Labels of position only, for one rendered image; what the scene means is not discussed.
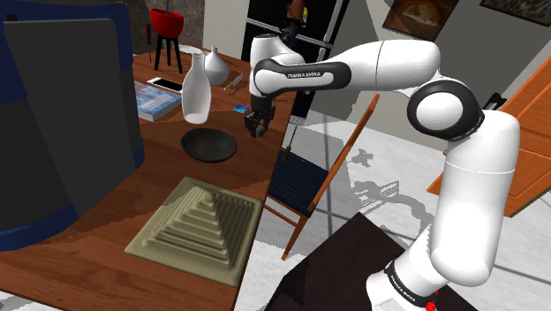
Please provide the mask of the black round plate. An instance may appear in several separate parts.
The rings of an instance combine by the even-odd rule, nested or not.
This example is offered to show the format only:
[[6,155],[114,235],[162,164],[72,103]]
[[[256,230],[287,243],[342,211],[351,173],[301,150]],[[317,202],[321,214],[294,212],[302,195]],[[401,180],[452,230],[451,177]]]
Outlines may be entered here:
[[238,150],[231,135],[212,128],[192,129],[182,136],[180,144],[186,154],[203,163],[224,162]]

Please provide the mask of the round white vase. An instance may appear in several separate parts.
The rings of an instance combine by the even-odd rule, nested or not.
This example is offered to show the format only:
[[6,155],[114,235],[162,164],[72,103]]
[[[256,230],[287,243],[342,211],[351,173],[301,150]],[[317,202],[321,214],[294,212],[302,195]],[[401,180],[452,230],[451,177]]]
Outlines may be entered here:
[[209,54],[205,56],[204,69],[208,76],[209,83],[218,86],[227,80],[230,69],[218,53],[218,48],[213,45]]

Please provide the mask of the tall white bottle vase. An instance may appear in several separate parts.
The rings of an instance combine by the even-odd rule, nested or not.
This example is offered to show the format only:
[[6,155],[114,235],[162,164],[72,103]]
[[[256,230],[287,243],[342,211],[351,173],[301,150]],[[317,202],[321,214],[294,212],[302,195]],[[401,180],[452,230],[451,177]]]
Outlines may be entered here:
[[191,124],[204,124],[211,103],[211,86],[205,72],[205,55],[194,53],[190,71],[185,75],[181,91],[184,119]]

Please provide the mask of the wooden chair with blue seat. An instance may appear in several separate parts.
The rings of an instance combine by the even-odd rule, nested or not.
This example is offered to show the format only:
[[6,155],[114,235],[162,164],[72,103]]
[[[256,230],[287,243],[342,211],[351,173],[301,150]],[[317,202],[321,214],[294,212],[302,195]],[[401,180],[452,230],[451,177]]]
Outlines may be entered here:
[[267,203],[264,204],[264,208],[294,227],[291,238],[283,251],[283,261],[286,260],[307,220],[317,207],[321,196],[327,190],[367,121],[372,116],[379,98],[379,94],[374,96],[351,137],[343,146],[342,151],[329,170],[322,169],[305,158],[293,154],[291,148],[280,149],[268,189],[268,198],[298,215],[299,219],[297,222],[294,222],[283,213],[270,207]]

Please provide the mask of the black cabinet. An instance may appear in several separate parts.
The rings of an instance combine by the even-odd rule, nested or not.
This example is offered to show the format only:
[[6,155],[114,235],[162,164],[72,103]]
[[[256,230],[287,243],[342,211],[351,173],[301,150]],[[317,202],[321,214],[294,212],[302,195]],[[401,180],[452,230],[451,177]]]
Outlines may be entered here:
[[[253,37],[281,34],[288,27],[287,6],[292,0],[250,0],[245,19],[241,59],[250,59]],[[294,50],[307,63],[329,57],[350,0],[304,0],[305,17],[294,39]]]

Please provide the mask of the white phone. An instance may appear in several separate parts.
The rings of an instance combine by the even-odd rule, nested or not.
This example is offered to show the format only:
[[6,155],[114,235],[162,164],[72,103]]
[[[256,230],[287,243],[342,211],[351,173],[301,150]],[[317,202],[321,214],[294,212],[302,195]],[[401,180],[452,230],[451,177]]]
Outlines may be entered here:
[[151,80],[148,80],[147,83],[158,86],[163,89],[178,92],[178,93],[181,93],[183,88],[183,86],[180,83],[177,83],[171,80],[166,80],[161,77],[152,78]]

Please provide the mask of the blue covered book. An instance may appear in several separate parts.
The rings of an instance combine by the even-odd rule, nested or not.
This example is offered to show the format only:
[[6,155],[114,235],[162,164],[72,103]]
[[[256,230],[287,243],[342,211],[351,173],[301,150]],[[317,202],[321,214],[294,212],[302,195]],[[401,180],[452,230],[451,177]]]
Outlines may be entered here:
[[142,82],[134,82],[139,118],[156,121],[176,108],[181,101],[179,95]]

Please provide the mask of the red bowl on black stand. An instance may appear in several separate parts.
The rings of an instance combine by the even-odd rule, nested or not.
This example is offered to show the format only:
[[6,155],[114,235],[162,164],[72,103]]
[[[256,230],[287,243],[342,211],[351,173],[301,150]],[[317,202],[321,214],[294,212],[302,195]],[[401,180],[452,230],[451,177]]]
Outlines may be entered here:
[[156,48],[155,48],[155,66],[157,71],[160,64],[160,56],[162,52],[162,43],[166,42],[167,64],[171,61],[171,46],[174,46],[178,72],[182,73],[182,64],[179,51],[178,37],[184,28],[184,16],[169,10],[170,0],[166,0],[166,8],[151,9],[150,19],[153,28],[157,33]]

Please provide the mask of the olive stepped pyramid block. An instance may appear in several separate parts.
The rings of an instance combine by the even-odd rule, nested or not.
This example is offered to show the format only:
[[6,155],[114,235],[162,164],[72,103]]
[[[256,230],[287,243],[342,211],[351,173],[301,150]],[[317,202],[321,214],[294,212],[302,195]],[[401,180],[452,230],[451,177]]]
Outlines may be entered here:
[[237,287],[262,209],[261,200],[185,177],[125,252]]

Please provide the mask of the wooden table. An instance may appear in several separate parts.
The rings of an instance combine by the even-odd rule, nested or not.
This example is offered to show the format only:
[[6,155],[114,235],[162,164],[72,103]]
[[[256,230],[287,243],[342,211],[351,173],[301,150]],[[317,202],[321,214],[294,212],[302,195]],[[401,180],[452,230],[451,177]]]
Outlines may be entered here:
[[180,110],[142,122],[145,161],[66,231],[37,245],[0,253],[0,311],[245,311],[244,291],[125,252],[184,177],[264,199],[295,96],[275,99],[275,119],[260,139],[235,111],[248,104],[245,82],[215,87],[208,126],[230,133],[237,153],[198,162],[180,146],[190,125]]

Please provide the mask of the dark robot stand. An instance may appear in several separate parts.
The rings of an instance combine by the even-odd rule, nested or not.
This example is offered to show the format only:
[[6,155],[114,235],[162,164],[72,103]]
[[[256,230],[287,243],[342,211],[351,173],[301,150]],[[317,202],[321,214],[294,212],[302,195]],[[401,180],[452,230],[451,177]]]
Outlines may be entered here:
[[428,250],[428,229],[405,250],[358,213],[283,277],[266,311],[478,311]]

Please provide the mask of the large grey and blue box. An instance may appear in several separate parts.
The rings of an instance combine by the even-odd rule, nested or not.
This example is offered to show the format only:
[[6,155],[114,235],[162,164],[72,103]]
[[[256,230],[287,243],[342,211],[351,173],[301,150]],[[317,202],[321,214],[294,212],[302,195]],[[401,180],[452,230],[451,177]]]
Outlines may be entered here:
[[122,0],[0,0],[0,252],[69,228],[144,161]]

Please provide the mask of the orange wooden door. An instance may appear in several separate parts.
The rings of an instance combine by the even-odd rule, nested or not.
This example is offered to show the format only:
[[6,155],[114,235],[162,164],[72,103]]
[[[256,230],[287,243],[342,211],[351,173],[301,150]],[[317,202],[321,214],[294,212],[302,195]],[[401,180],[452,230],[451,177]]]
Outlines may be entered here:
[[551,190],[551,56],[502,110],[521,126],[516,172],[504,210],[513,217]]

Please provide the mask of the brown framed wall picture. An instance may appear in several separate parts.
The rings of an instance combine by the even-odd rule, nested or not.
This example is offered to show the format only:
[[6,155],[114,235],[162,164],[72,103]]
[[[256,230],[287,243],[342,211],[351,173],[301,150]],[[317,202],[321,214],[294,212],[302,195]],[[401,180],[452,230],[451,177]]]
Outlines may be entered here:
[[433,42],[459,0],[394,0],[383,27]]

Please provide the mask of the dark framed wall picture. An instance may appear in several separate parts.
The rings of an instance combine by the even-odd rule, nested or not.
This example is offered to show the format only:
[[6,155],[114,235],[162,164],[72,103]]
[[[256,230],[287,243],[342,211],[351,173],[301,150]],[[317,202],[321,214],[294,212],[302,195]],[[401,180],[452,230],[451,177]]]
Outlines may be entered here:
[[481,0],[480,5],[544,27],[551,26],[551,0]]

